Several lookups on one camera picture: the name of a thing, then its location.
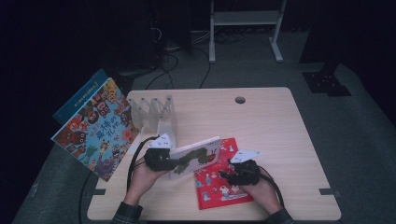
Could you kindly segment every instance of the blue book cover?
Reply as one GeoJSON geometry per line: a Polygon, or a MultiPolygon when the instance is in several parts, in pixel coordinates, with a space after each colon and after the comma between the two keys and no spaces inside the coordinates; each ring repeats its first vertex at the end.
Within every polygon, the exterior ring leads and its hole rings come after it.
{"type": "Polygon", "coordinates": [[[108,181],[139,132],[114,80],[99,71],[57,114],[71,115],[51,140],[108,181]]]}
{"type": "Polygon", "coordinates": [[[89,98],[99,90],[108,79],[103,69],[97,71],[92,78],[76,92],[54,115],[53,117],[62,125],[74,115],[86,103],[89,98]]]}

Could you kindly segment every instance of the electrical cord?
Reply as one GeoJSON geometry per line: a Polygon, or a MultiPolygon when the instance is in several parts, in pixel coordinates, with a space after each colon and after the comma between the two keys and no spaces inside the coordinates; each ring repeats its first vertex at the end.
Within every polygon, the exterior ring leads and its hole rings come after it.
{"type": "Polygon", "coordinates": [[[203,54],[206,56],[206,58],[207,58],[207,61],[208,61],[208,64],[209,64],[209,66],[208,66],[208,68],[207,68],[206,75],[205,75],[205,77],[204,77],[204,80],[202,80],[201,84],[199,85],[199,89],[201,89],[201,88],[202,88],[202,86],[204,85],[204,83],[205,83],[205,81],[206,81],[207,77],[209,76],[210,69],[211,69],[212,65],[211,65],[211,63],[209,62],[209,55],[207,55],[207,53],[206,53],[204,50],[202,50],[202,49],[198,49],[198,48],[192,48],[192,49],[196,49],[196,50],[199,50],[199,51],[201,51],[201,52],[202,52],[202,53],[203,53],[203,54]]]}
{"type": "Polygon", "coordinates": [[[168,89],[168,86],[169,86],[169,85],[172,85],[172,89],[175,88],[175,86],[173,85],[173,79],[165,86],[165,89],[166,89],[166,90],[169,90],[169,89],[168,89]]]}
{"type": "Polygon", "coordinates": [[[129,186],[131,185],[131,176],[132,176],[132,172],[134,171],[134,168],[137,165],[140,165],[141,163],[134,165],[136,163],[136,159],[137,156],[139,155],[140,151],[142,150],[143,146],[149,141],[149,140],[155,140],[157,139],[159,136],[152,136],[146,140],[144,140],[143,142],[141,142],[139,144],[139,147],[137,147],[136,152],[134,153],[134,156],[132,157],[132,161],[131,164],[129,165],[129,169],[128,169],[128,178],[126,180],[126,190],[128,191],[129,186]]]}
{"type": "Polygon", "coordinates": [[[134,168],[136,168],[137,166],[139,166],[139,165],[141,165],[141,164],[143,164],[143,163],[145,163],[145,161],[142,161],[142,162],[136,164],[136,165],[134,166],[134,168]]]}
{"type": "Polygon", "coordinates": [[[153,31],[153,30],[158,31],[159,37],[157,38],[157,40],[152,40],[152,41],[154,43],[158,44],[158,41],[160,41],[161,37],[163,36],[163,32],[161,32],[161,30],[156,28],[156,27],[155,28],[151,28],[151,31],[153,31]]]}
{"type": "MultiPolygon", "coordinates": [[[[221,29],[221,26],[219,26],[219,27],[215,30],[215,33],[217,33],[220,29],[221,29]]],[[[202,35],[202,36],[200,36],[200,37],[197,37],[196,39],[193,39],[193,40],[191,41],[191,44],[192,44],[192,45],[206,44],[206,43],[209,42],[209,37],[210,37],[210,32],[209,32],[209,31],[207,31],[207,30],[203,30],[203,31],[191,31],[191,33],[192,33],[192,34],[194,34],[194,33],[196,33],[196,34],[198,34],[198,33],[205,33],[204,35],[202,35]]],[[[179,51],[179,50],[182,50],[182,49],[183,49],[182,47],[174,47],[174,48],[166,48],[165,50],[166,50],[166,51],[169,51],[169,52],[176,52],[176,51],[179,51]]]]}
{"type": "MultiPolygon", "coordinates": [[[[277,185],[277,183],[274,181],[274,179],[271,177],[271,175],[268,173],[267,170],[265,170],[265,169],[262,168],[261,166],[259,166],[259,167],[260,167],[261,169],[263,169],[264,172],[267,173],[267,174],[269,175],[269,177],[266,176],[266,175],[263,175],[263,174],[261,174],[261,173],[259,173],[258,176],[259,176],[260,178],[266,180],[268,183],[271,184],[271,186],[272,186],[272,187],[275,189],[275,191],[276,191],[276,195],[277,195],[277,198],[279,199],[280,205],[284,208],[284,207],[285,207],[285,203],[284,203],[284,201],[283,201],[283,196],[282,196],[282,193],[280,192],[279,186],[277,185]]],[[[253,173],[253,172],[251,172],[251,171],[249,171],[249,170],[244,170],[244,172],[247,172],[247,173],[251,173],[251,174],[256,175],[256,173],[253,173]]]]}
{"type": "Polygon", "coordinates": [[[173,57],[173,58],[176,60],[175,65],[174,65],[171,69],[165,70],[165,72],[159,74],[159,75],[156,76],[154,79],[152,79],[152,80],[150,81],[150,83],[146,86],[145,90],[148,90],[148,89],[149,89],[149,86],[150,86],[155,80],[157,80],[158,78],[160,78],[160,77],[162,77],[162,76],[164,76],[164,75],[168,75],[168,76],[169,76],[169,79],[171,80],[171,82],[173,82],[173,79],[172,79],[172,77],[169,75],[169,72],[172,71],[172,70],[174,70],[174,69],[177,67],[177,65],[178,65],[178,58],[177,58],[176,56],[174,56],[174,55],[171,55],[171,54],[169,54],[168,56],[171,56],[171,57],[173,57]]]}
{"type": "Polygon", "coordinates": [[[91,177],[91,171],[89,171],[87,177],[85,177],[84,184],[82,185],[81,192],[79,193],[79,199],[78,199],[78,223],[82,224],[82,215],[81,215],[81,204],[82,204],[82,195],[84,194],[84,189],[87,186],[88,180],[91,177]]]}

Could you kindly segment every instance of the colorful book cover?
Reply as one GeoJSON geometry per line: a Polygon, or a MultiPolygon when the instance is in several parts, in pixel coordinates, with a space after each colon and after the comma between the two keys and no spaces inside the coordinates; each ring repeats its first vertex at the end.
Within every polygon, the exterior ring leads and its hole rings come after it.
{"type": "Polygon", "coordinates": [[[234,138],[223,139],[218,161],[195,172],[195,187],[200,210],[253,201],[253,198],[238,186],[230,186],[225,178],[219,176],[219,170],[225,172],[232,170],[227,160],[237,151],[234,138]]]}
{"type": "Polygon", "coordinates": [[[192,174],[194,171],[215,163],[219,158],[221,138],[213,137],[170,152],[171,160],[179,160],[180,164],[171,172],[171,179],[181,175],[192,174]]]}
{"type": "Polygon", "coordinates": [[[64,126],[51,140],[105,181],[112,176],[138,134],[131,106],[111,77],[100,70],[53,117],[64,126]]]}

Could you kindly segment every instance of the black cable on floor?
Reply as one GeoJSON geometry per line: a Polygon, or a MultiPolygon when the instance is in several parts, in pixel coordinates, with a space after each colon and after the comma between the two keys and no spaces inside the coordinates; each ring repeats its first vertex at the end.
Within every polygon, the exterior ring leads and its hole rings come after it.
{"type": "Polygon", "coordinates": [[[206,51],[204,51],[204,50],[202,50],[202,49],[198,49],[198,48],[192,48],[192,49],[196,49],[196,50],[201,51],[201,52],[206,56],[206,58],[207,58],[207,63],[208,63],[208,65],[209,65],[208,68],[207,68],[207,72],[206,72],[206,75],[205,75],[205,77],[204,77],[204,80],[202,80],[201,84],[199,85],[199,89],[201,89],[202,86],[204,85],[204,82],[206,81],[207,77],[209,76],[209,73],[210,73],[211,64],[210,64],[210,62],[209,62],[209,55],[206,53],[206,51]]]}
{"type": "Polygon", "coordinates": [[[81,204],[82,204],[82,195],[84,194],[84,189],[87,186],[88,180],[90,179],[91,176],[91,171],[89,171],[87,177],[85,178],[84,184],[82,185],[81,193],[79,194],[79,199],[78,199],[78,223],[82,224],[82,218],[81,218],[81,204]]]}
{"type": "Polygon", "coordinates": [[[169,72],[172,71],[172,70],[174,70],[174,69],[177,67],[177,65],[178,65],[178,58],[177,58],[176,56],[174,56],[174,55],[171,55],[171,54],[169,54],[168,56],[171,56],[171,57],[173,57],[173,58],[176,59],[175,65],[174,65],[171,69],[165,70],[165,72],[159,74],[159,75],[156,76],[154,79],[152,79],[152,80],[150,81],[150,83],[146,86],[145,90],[148,90],[148,89],[149,89],[149,86],[150,86],[155,80],[157,80],[158,78],[160,78],[160,77],[162,77],[163,75],[166,75],[166,74],[168,74],[169,79],[171,80],[171,82],[173,82],[173,79],[172,79],[172,77],[170,77],[169,72]]]}

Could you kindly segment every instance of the sleeve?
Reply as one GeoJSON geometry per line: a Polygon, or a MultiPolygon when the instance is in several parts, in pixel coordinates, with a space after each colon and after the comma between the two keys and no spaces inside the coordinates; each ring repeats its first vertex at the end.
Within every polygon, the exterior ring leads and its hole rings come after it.
{"type": "Polygon", "coordinates": [[[293,218],[289,215],[288,211],[285,208],[273,213],[267,219],[265,219],[264,223],[266,224],[292,224],[294,223],[293,218]]]}
{"type": "Polygon", "coordinates": [[[119,209],[116,215],[114,215],[111,223],[112,224],[136,224],[140,218],[143,207],[138,205],[137,207],[131,206],[127,203],[120,203],[119,209]]]}

